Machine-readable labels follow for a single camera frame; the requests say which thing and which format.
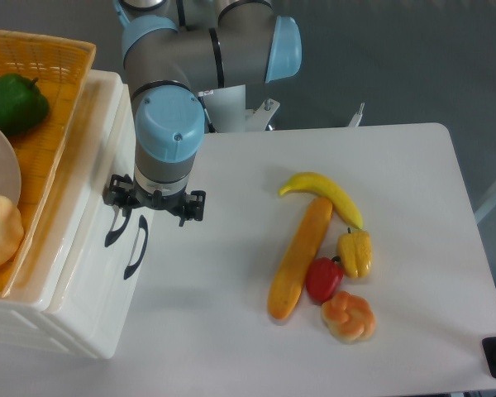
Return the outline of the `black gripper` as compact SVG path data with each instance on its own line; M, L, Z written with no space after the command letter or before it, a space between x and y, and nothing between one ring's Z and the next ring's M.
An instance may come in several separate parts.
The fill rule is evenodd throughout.
M153 187L148 192L129 175L112 175L108 186L103 190L103 202L115 206L114 218L128 218L131 211L148 208L155 211L167 211L179 217L179 226L187 221L203 220L206 192L203 190L180 191L168 193L160 187Z

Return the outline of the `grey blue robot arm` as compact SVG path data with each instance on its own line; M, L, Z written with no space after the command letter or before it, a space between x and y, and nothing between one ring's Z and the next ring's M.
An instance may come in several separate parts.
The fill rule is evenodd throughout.
M302 63L296 21L269 1L212 1L210 22L186 1L116 1L136 135L132 175L111 177L107 205L181 221L203 218L206 194L188 179L209 121L199 94L294 76Z

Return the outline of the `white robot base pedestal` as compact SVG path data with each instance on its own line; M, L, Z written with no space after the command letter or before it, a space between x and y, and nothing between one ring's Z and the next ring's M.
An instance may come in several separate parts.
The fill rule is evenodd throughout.
M201 91L198 100L204 107L210 133L246 130L246 86Z

